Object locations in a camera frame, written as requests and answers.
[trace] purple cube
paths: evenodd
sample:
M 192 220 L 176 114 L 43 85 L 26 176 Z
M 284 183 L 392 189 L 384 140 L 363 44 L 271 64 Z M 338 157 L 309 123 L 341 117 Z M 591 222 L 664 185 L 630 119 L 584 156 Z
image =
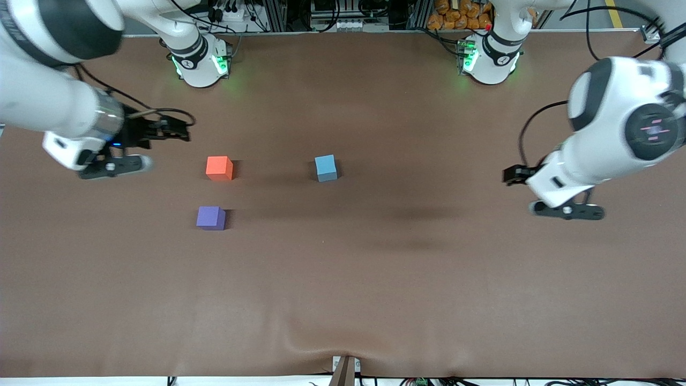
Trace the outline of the purple cube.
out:
M 196 226 L 205 231 L 223 231 L 226 212 L 220 207 L 200 207 Z

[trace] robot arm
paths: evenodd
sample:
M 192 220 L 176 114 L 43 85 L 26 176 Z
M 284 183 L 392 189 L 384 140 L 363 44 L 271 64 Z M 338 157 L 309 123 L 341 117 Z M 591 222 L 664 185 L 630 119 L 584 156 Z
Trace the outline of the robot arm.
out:
M 686 26 L 686 15 L 677 12 L 682 4 L 651 4 L 665 31 Z M 504 171 L 504 182 L 526 183 L 541 199 L 532 206 L 535 214 L 599 220 L 602 208 L 574 203 L 574 197 L 656 165 L 684 144 L 686 42 L 667 47 L 665 57 L 605 58 L 576 80 L 568 103 L 574 134 L 541 165 Z
M 126 148 L 149 148 L 151 139 L 188 141 L 187 125 L 164 115 L 159 121 L 147 120 L 145 116 L 153 112 L 140 113 L 121 104 L 64 69 L 115 53 L 124 10 L 128 16 L 155 24 L 172 51 L 197 59 L 186 69 L 189 84 L 195 85 L 198 79 L 200 86 L 208 80 L 215 82 L 219 69 L 195 25 L 159 16 L 171 10 L 170 4 L 167 0 L 75 0 L 68 4 L 63 0 L 0 0 L 0 122 L 45 132 L 43 148 L 85 179 L 147 170 L 147 157 L 124 154 L 115 159 L 111 148 L 125 153 Z
M 190 8 L 200 0 L 175 0 L 181 8 Z M 152 28 L 173 54 L 178 75 L 193 87 L 209 87 L 228 75 L 229 47 L 212 34 L 201 34 L 193 20 L 181 15 L 163 15 L 179 9 L 170 0 L 117 0 L 124 16 Z
M 493 28 L 485 35 L 467 38 L 474 42 L 476 58 L 464 66 L 464 72 L 484 84 L 503 82 L 519 59 L 519 50 L 531 31 L 533 18 L 528 8 L 558 10 L 568 8 L 573 0 L 491 0 L 495 17 Z

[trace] brown cloth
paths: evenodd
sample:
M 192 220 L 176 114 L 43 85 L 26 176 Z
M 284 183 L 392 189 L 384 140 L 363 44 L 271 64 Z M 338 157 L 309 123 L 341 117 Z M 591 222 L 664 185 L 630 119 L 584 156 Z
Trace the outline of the brown cloth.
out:
M 5 130 L 0 376 L 308 374 L 337 354 L 375 376 L 686 376 L 686 152 L 601 185 L 605 220 L 531 216 L 501 170 L 592 58 L 581 33 L 524 47 L 497 86 L 424 34 L 246 37 L 209 89 L 157 38 L 88 63 L 198 125 L 142 150 L 152 171 L 102 181 Z M 565 108 L 541 114 L 531 162 L 570 134 Z M 343 175 L 317 183 L 327 154 Z M 208 180 L 211 155 L 236 179 Z M 230 229 L 197 229 L 201 205 Z

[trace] black cable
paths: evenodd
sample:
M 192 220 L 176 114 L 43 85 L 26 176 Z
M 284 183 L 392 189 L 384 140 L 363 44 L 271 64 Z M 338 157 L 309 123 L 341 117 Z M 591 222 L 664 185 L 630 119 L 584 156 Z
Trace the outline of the black cable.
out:
M 446 51 L 448 51 L 450 54 L 453 54 L 454 56 L 460 56 L 457 52 L 455 52 L 455 51 L 453 51 L 452 49 L 450 49 L 450 47 L 448 47 L 448 45 L 445 44 L 445 42 L 443 41 L 442 38 L 439 37 L 439 38 L 438 38 L 438 42 L 439 42 L 440 45 L 442 45 L 443 48 L 444 48 Z
M 252 6 L 252 12 L 250 12 L 250 9 L 248 9 L 248 2 L 250 3 L 250 6 Z M 257 8 L 255 8 L 255 3 L 253 3 L 252 0 L 246 0 L 246 10 L 250 14 L 250 16 L 255 17 L 255 24 L 257 24 L 257 26 L 260 27 L 260 30 L 262 30 L 262 32 L 269 32 L 269 30 L 267 30 L 267 27 L 265 27 L 264 24 L 262 24 L 262 20 L 260 20 L 259 14 L 257 13 Z
M 172 107 L 163 107 L 160 109 L 155 109 L 154 107 L 151 107 L 149 104 L 143 103 L 138 98 L 135 98 L 135 97 L 131 96 L 130 94 L 127 94 L 127 93 L 123 92 L 122 90 L 120 90 L 116 87 L 110 86 L 109 84 L 98 79 L 98 77 L 93 75 L 83 64 L 79 63 L 74 67 L 79 67 L 90 79 L 93 79 L 94 82 L 105 87 L 106 90 L 118 93 L 119 95 L 121 95 L 127 99 L 130 99 L 133 102 L 136 102 L 137 104 L 140 104 L 145 109 L 153 111 L 153 113 L 155 113 L 157 115 L 161 116 L 162 114 L 160 114 L 160 113 L 164 113 L 164 112 L 179 113 L 179 114 L 186 115 L 191 120 L 190 123 L 187 123 L 188 126 L 193 126 L 197 123 L 197 119 L 192 114 L 190 114 L 188 111 L 184 111 L 181 109 L 175 109 Z
M 155 110 L 155 113 L 179 113 L 179 114 L 186 115 L 191 120 L 190 123 L 186 123 L 186 126 L 189 126 L 189 127 L 195 126 L 195 124 L 198 123 L 198 120 L 196 119 L 196 117 L 193 114 L 191 114 L 185 110 L 175 109 L 173 107 L 163 107 L 161 109 L 154 109 L 154 110 Z
M 403 24 L 407 24 L 407 20 L 399 21 L 398 23 L 383 23 L 383 25 L 403 25 Z
M 524 166 L 529 166 L 529 163 L 528 163 L 528 161 L 527 161 L 527 159 L 526 159 L 526 154 L 524 154 L 524 134 L 526 133 L 526 130 L 529 128 L 529 125 L 531 124 L 531 121 L 533 121 L 534 118 L 535 118 L 538 114 L 542 113 L 543 111 L 546 111 L 546 110 L 551 109 L 551 108 L 553 108 L 553 107 L 562 106 L 562 105 L 567 104 L 567 103 L 568 103 L 567 100 L 563 100 L 563 101 L 560 101 L 560 102 L 555 102 L 555 103 L 548 104 L 548 105 L 546 105 L 546 106 L 544 106 L 544 107 L 541 107 L 537 112 L 531 114 L 531 116 L 529 117 L 529 119 L 526 120 L 526 123 L 524 124 L 524 127 L 521 128 L 521 131 L 519 132 L 519 140 L 518 140 L 518 145 L 519 145 L 519 157 L 521 158 L 522 165 L 524 165 Z M 577 383 L 565 383 L 565 382 L 562 382 L 562 381 L 552 381 L 552 382 L 548 382 L 548 383 L 545 384 L 545 386 L 553 386 L 553 385 L 578 386 Z
M 99 84 L 99 85 L 105 87 L 106 89 L 111 90 L 111 91 L 114 91 L 115 93 L 118 93 L 119 95 L 121 95 L 121 96 L 123 96 L 123 97 L 125 97 L 125 98 L 127 98 L 127 99 L 130 99 L 130 100 L 136 102 L 137 104 L 140 104 L 141 106 L 145 107 L 145 108 L 148 109 L 148 110 L 154 110 L 152 107 L 150 107 L 150 105 L 145 104 L 145 103 L 141 102 L 140 100 L 138 100 L 138 99 L 132 97 L 131 95 L 129 95 L 129 94 L 123 92 L 122 90 L 119 90 L 119 89 L 116 88 L 116 87 L 112 87 L 112 86 L 110 86 L 109 84 L 107 84 L 107 83 L 103 82 L 102 80 L 98 79 L 98 78 L 97 78 L 95 75 L 93 75 L 93 74 L 86 68 L 86 66 L 84 66 L 83 64 L 79 63 L 79 64 L 77 64 L 75 67 L 79 67 L 79 68 L 80 68 L 80 69 L 81 69 L 90 79 L 93 79 L 97 84 Z
M 588 3 L 586 5 L 586 9 L 588 10 L 590 8 L 591 8 L 591 0 L 588 0 Z M 591 56 L 593 57 L 593 59 L 598 61 L 598 60 L 600 60 L 600 58 L 598 58 L 598 55 L 595 54 L 595 51 L 593 51 L 593 48 L 591 47 L 591 28 L 590 28 L 590 25 L 591 25 L 591 13 L 586 12 L 586 46 L 589 48 L 589 52 L 591 53 Z
M 438 31 L 436 31 L 436 33 L 434 34 L 434 33 L 432 33 L 431 31 L 427 30 L 426 28 L 422 28 L 422 27 L 415 27 L 415 28 L 412 28 L 412 29 L 413 29 L 413 30 L 422 31 L 422 32 L 426 33 L 427 35 L 429 35 L 430 37 L 436 39 L 436 40 L 440 43 L 440 45 L 443 46 L 443 49 L 445 49 L 446 51 L 448 51 L 448 53 L 450 53 L 451 55 L 459 56 L 459 57 L 463 57 L 463 56 L 464 56 L 463 54 L 459 54 L 459 53 L 453 51 L 453 50 L 448 46 L 448 44 L 447 44 L 447 43 L 449 43 L 449 44 L 457 44 L 458 41 L 454 41 L 454 40 L 451 40 L 451 39 L 442 38 L 442 37 L 440 37 L 440 36 L 438 35 Z
M 570 5 L 569 8 L 567 8 L 567 10 L 565 11 L 565 14 L 562 15 L 563 17 L 567 16 L 567 14 L 569 14 L 569 13 L 571 12 L 571 9 L 574 8 L 574 5 L 576 5 L 576 2 L 577 2 L 577 0 L 574 0 L 574 1 L 571 2 L 571 5 Z
M 190 17 L 190 18 L 193 19 L 193 20 L 200 21 L 200 22 L 205 23 L 205 24 L 210 25 L 210 26 L 219 27 L 219 28 L 224 28 L 224 29 L 226 30 L 227 33 L 228 33 L 229 31 L 231 31 L 231 33 L 237 34 L 236 31 L 234 31 L 233 29 L 229 28 L 229 26 L 227 26 L 227 25 L 219 25 L 219 24 L 214 24 L 214 23 L 209 22 L 209 21 L 202 20 L 201 18 L 199 18 L 199 17 L 197 17 L 197 16 L 195 16 L 195 15 L 192 15 L 192 14 L 188 13 L 185 9 L 181 8 L 181 6 L 178 5 L 178 3 L 176 2 L 176 0 L 170 0 L 170 1 L 171 1 L 172 4 L 174 4 L 174 5 L 178 8 L 178 10 L 180 10 L 180 11 L 183 12 L 183 13 L 185 13 L 186 16 Z
M 329 25 L 320 32 L 326 32 L 330 30 L 338 22 L 338 18 L 341 15 L 341 5 L 338 1 L 339 0 L 332 0 L 333 7 L 331 8 L 331 22 L 329 22 Z
M 379 11 L 376 14 L 372 13 L 372 10 L 371 10 L 372 8 L 369 8 L 369 11 L 364 10 L 363 4 L 365 4 L 365 3 L 366 3 L 366 0 L 359 0 L 357 2 L 357 10 L 359 11 L 359 13 L 363 14 L 365 17 L 370 17 L 370 18 L 371 17 L 382 17 L 382 16 L 386 16 L 388 14 L 388 10 L 390 8 L 389 2 L 386 2 L 386 7 L 382 11 Z
M 305 7 L 307 5 L 310 5 L 310 8 L 311 8 L 311 3 L 309 0 L 302 0 L 300 2 L 300 22 L 303 24 L 303 26 L 305 26 L 305 29 L 308 32 L 310 32 L 310 31 L 312 31 L 312 26 L 310 26 L 311 17 L 310 17 L 310 21 L 307 21 L 307 20 L 305 20 L 305 16 L 307 16 L 308 14 L 310 14 L 310 16 L 311 16 L 312 11 L 311 11 L 311 9 Z
M 430 37 L 432 37 L 432 38 L 434 38 L 434 39 L 436 39 L 436 40 L 442 40 L 442 41 L 444 41 L 444 42 L 446 42 L 446 43 L 451 43 L 451 44 L 458 44 L 458 41 L 454 41 L 454 40 L 452 40 L 452 39 L 446 39 L 446 38 L 440 37 L 440 36 L 438 35 L 438 31 L 436 31 L 436 33 L 434 34 L 433 32 L 431 32 L 431 31 L 429 31 L 429 30 L 427 30 L 426 28 L 423 28 L 423 27 L 414 27 L 414 28 L 412 28 L 412 29 L 413 29 L 413 30 L 417 30 L 417 31 L 422 31 L 422 32 L 424 32 L 425 34 L 429 35 Z
M 471 28 L 465 28 L 465 29 L 468 30 L 468 31 L 474 32 L 475 34 L 481 36 L 482 38 L 485 38 L 485 37 L 488 36 L 488 34 L 480 34 L 478 31 L 472 30 Z
M 577 15 L 577 14 L 582 14 L 582 13 L 585 13 L 585 12 L 588 13 L 588 12 L 598 11 L 598 10 L 615 10 L 615 11 L 620 11 L 620 12 L 625 12 L 625 13 L 628 13 L 628 14 L 632 14 L 632 15 L 634 15 L 634 16 L 636 16 L 636 17 L 639 17 L 640 19 L 643 19 L 644 21 L 647 21 L 647 22 L 648 22 L 648 25 L 646 26 L 647 28 L 649 28 L 649 27 L 651 27 L 651 26 L 654 25 L 655 28 L 657 28 L 658 31 L 660 31 L 660 37 L 666 36 L 665 29 L 664 29 L 664 27 L 663 27 L 660 23 L 658 23 L 658 19 L 651 19 L 650 17 L 646 16 L 645 14 L 642 14 L 642 13 L 640 13 L 640 12 L 631 10 L 631 9 L 629 9 L 629 8 L 623 8 L 623 7 L 613 7 L 613 6 L 605 6 L 605 5 L 603 5 L 603 6 L 601 6 L 601 7 L 586 8 L 586 9 L 583 9 L 583 10 L 579 10 L 579 11 L 574 11 L 574 12 L 566 13 L 566 14 L 562 15 L 562 17 L 560 17 L 560 20 L 563 20 L 563 19 L 565 19 L 565 18 L 567 18 L 567 17 L 574 16 L 574 15 Z M 640 53 L 634 55 L 633 58 L 637 58 L 637 57 L 639 57 L 640 55 L 643 55 L 644 53 L 650 51 L 651 49 L 653 49 L 653 48 L 655 48 L 655 47 L 657 47 L 657 45 L 651 46 L 651 47 L 649 47 L 649 48 L 647 48 L 647 49 L 641 51 Z M 662 52 L 660 53 L 660 56 L 657 58 L 657 60 L 660 60 L 660 59 L 662 59 L 662 58 L 664 58 L 664 57 L 665 57 L 665 52 L 662 51 Z
M 74 68 L 74 71 L 76 72 L 76 77 L 78 78 L 78 80 L 83 82 L 84 81 L 84 74 L 81 73 L 81 69 L 77 65 L 74 65 L 72 67 Z

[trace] cube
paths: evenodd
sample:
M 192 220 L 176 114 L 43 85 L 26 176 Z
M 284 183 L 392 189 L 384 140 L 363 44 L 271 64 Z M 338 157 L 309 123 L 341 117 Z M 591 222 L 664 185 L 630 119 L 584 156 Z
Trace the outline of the cube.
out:
M 336 171 L 336 162 L 333 155 L 315 157 L 314 165 L 317 168 L 317 180 L 319 182 L 338 179 L 338 171 Z
M 196 226 L 205 231 L 223 231 L 226 212 L 220 207 L 200 207 Z
M 233 179 L 233 162 L 225 156 L 207 157 L 205 174 L 212 181 L 227 181 Z

